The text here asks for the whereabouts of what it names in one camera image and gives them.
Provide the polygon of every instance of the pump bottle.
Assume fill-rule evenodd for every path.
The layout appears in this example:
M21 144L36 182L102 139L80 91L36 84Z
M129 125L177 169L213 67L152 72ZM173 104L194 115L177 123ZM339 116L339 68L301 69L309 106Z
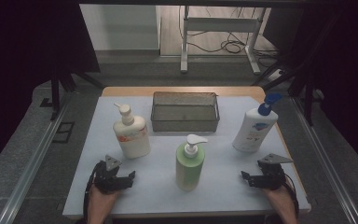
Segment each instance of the pump bottle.
M128 159L147 155L150 152L149 135L145 119L133 116L129 105L118 105L121 119L113 125L113 130L123 154Z
M281 98L279 93L268 94L260 107L247 111L232 146L246 152L260 149L269 130L278 120L278 115L272 111L271 106Z
M198 143L206 143L208 139L189 134L187 142L176 150L176 184L185 191L193 190L200 181L205 150Z

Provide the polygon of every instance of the white lotion bottle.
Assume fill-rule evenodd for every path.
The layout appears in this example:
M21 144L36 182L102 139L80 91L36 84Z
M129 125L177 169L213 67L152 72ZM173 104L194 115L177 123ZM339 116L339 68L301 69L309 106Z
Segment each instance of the white lotion bottle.
M141 116L133 116L129 105L118 105L121 119L113 125L113 130L123 154L128 159L143 157L150 152L149 134L146 121Z
M278 120L278 115L272 111L271 106L281 98L279 93L268 94L264 104L247 111L232 146L245 152L256 152L260 149L269 130Z

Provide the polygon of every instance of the human hand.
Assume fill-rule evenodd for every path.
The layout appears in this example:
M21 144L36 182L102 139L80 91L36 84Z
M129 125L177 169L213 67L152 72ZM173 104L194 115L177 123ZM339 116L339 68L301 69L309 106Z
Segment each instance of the human hand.
M88 224L102 224L112 211L121 191L102 194L94 184L89 190Z
M289 191L280 186L278 189L262 189L284 224L297 224L296 209Z

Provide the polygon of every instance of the bottle label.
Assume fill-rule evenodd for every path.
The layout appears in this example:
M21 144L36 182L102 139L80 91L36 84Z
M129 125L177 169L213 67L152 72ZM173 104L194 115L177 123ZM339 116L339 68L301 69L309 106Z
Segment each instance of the bottle label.
M264 135L266 134L266 130L269 125L267 123L256 123L252 128L254 131L250 131L248 136L246 136L246 141L257 142L259 140L264 139Z
M135 139L140 139L147 136L147 127L145 126L143 129L139 131L134 131L131 133L125 133L122 135L117 135L118 142L130 142Z

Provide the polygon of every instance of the blue label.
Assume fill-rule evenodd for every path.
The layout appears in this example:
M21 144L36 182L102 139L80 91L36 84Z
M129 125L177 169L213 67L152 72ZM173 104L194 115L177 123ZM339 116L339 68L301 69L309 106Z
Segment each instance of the blue label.
M269 125L267 123L256 123L253 128L255 128L258 131L261 131L263 129L266 129Z

